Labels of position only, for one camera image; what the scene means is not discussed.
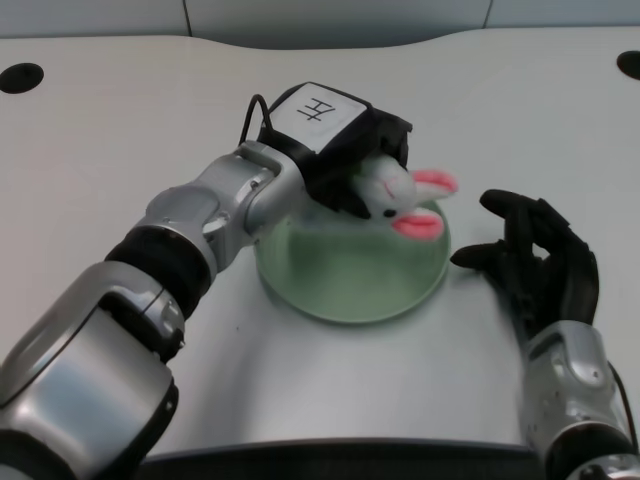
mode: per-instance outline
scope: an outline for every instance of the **table surface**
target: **table surface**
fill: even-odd
[[[410,164],[454,173],[453,248],[494,241],[488,188],[544,197],[596,252],[596,325],[640,410],[640,28],[483,30],[371,50],[266,51],[181,37],[0,41],[0,358],[159,191],[237,142],[248,100],[306,80],[414,124]],[[178,412],[153,452],[253,441],[419,437],[521,443],[518,348],[492,289],[452,267],[403,318],[342,327],[264,291],[253,252],[221,274],[170,363]]]

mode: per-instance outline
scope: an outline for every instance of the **pink rabbit ear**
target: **pink rabbit ear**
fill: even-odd
[[[418,192],[418,203],[448,197],[458,191],[458,182],[448,173],[438,170],[411,172]]]
[[[405,237],[426,242],[438,239],[444,232],[444,222],[440,215],[425,208],[416,208],[412,213],[393,222],[391,226]]]

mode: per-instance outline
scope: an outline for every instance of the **silver robot arm segment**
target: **silver robot arm segment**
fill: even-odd
[[[549,480],[640,478],[617,383],[591,325],[551,324],[526,349],[522,424]]]
[[[123,478],[171,421],[166,362],[218,272],[300,204],[294,162],[257,142],[171,188],[89,267],[0,371],[0,464],[30,477]]]

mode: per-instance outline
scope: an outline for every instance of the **stuffed bunny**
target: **stuffed bunny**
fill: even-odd
[[[393,229],[414,240],[433,241],[444,232],[440,215],[420,205],[455,193],[456,180],[436,170],[407,172],[391,156],[376,151],[361,164],[351,188],[367,206],[371,218],[363,220],[334,212],[308,199],[293,217],[296,227],[325,233],[366,233]]]

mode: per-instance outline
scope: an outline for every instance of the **round glass plate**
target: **round glass plate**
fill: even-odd
[[[449,263],[449,226],[435,242],[388,233],[318,234],[287,219],[256,246],[258,271],[286,302],[315,317],[366,323],[399,315],[438,286]]]

